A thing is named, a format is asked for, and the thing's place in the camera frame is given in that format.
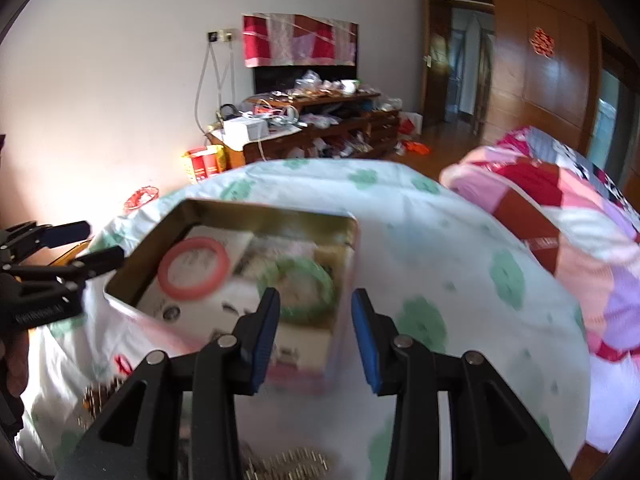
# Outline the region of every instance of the wall socket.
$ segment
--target wall socket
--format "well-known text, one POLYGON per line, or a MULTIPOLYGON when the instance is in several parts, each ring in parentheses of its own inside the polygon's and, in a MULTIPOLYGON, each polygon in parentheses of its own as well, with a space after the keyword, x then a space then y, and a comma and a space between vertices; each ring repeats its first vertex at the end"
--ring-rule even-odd
POLYGON ((231 28, 221 28, 220 30, 212 30, 207 33, 207 39, 209 43, 216 43, 217 41, 222 41, 223 43, 228 43, 232 41, 234 38, 233 30, 231 28))

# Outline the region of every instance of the pink bracelet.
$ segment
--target pink bracelet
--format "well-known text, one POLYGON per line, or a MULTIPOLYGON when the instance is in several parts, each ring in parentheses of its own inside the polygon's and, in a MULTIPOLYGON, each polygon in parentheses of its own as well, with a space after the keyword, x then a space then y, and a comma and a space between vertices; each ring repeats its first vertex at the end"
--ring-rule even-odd
POLYGON ((185 238, 175 244, 162 257, 158 266, 158 283, 162 291, 173 300, 199 300, 212 293, 224 281, 229 270, 229 256, 226 254, 224 246, 213 238, 204 236, 185 238), (218 264, 211 275, 203 282, 194 286, 175 286, 169 282, 169 267, 175 259, 183 253, 196 249, 208 249, 216 253, 218 264))

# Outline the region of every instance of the red and white cloth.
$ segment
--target red and white cloth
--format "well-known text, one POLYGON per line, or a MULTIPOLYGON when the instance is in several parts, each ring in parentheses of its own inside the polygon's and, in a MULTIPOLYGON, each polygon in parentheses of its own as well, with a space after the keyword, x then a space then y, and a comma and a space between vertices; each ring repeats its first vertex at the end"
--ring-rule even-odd
POLYGON ((242 17, 244 65, 355 65, 358 25, 302 14, 242 17))

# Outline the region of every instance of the blue gripper pad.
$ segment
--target blue gripper pad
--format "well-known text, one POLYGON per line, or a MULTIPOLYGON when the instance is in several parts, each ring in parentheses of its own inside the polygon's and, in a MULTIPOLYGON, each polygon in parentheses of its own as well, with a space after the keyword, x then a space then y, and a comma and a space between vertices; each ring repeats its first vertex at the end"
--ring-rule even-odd
POLYGON ((258 391, 260 385, 267 376, 267 368, 271 359, 271 349, 273 348, 273 340, 276 336, 278 328, 278 320, 280 319, 280 296, 276 293, 272 296, 269 309, 262 324, 262 329, 258 335, 258 341, 254 347, 253 354, 253 374, 251 376, 251 386, 254 393, 258 391))
POLYGON ((356 292, 351 296, 351 318, 353 319, 353 329, 356 332, 356 339, 358 340, 364 375, 372 391, 378 394, 382 386, 382 378, 380 377, 380 354, 373 339, 364 306, 356 292))

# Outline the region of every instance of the tablecloth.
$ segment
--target tablecloth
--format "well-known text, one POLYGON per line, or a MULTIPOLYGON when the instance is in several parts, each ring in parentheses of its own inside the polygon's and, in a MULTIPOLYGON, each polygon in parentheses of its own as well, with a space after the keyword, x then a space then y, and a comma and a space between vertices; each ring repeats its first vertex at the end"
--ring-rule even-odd
MULTIPOLYGON (((90 249, 130 253, 186 197, 349 212, 361 227, 354 286, 375 309, 437 352, 483 352, 523 400, 567 465, 584 442, 589 361, 577 301, 491 215, 401 164, 293 159, 227 171, 113 219, 90 249)), ((82 434, 84 388, 135 366, 155 348, 103 295, 108 276, 88 283, 84 316, 32 336, 23 399, 27 460, 52 471, 82 434)), ((384 477, 392 397, 367 386, 350 328, 334 387, 321 396, 265 384, 238 397, 240 437, 269 454, 312 446, 336 457, 332 478, 384 477)), ((441 478, 450 477, 450 445, 441 478)))

